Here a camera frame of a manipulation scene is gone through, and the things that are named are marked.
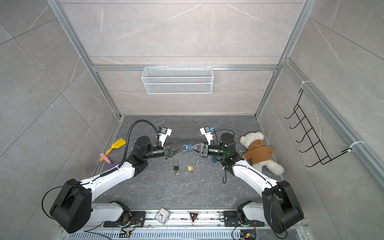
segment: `white zip tie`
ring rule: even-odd
[[[308,83],[308,82],[310,82],[310,81],[302,81],[302,82],[301,82],[301,87],[300,87],[300,88],[303,88],[303,84],[304,84],[304,83]]]
[[[356,141],[356,142],[352,143],[352,144],[349,146],[347,152],[351,152],[351,151],[352,151],[352,147],[353,147],[353,145],[355,145],[356,143],[359,143],[359,142],[363,142],[363,143],[365,143],[365,141]]]

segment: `teddy bear leg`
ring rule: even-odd
[[[266,161],[265,166],[271,171],[274,175],[280,176],[284,173],[284,168],[277,162],[273,160]]]
[[[260,163],[252,164],[252,167],[259,172],[262,172],[262,170],[263,170],[263,165],[261,165]]]

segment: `white wire basket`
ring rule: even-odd
[[[212,93],[211,67],[146,67],[141,76],[148,94]]]

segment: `black triangle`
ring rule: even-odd
[[[188,214],[189,214],[189,218],[191,219],[192,221],[192,224],[195,223],[196,219],[198,218],[198,216],[200,215],[200,212],[191,212],[191,211],[188,211]]]

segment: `white teddy bear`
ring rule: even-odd
[[[246,160],[251,160],[252,167],[262,172],[263,166],[266,166],[274,175],[282,175],[283,166],[272,160],[271,154],[273,148],[264,146],[264,135],[261,132],[251,132],[240,138],[240,143],[248,149],[243,154]]]

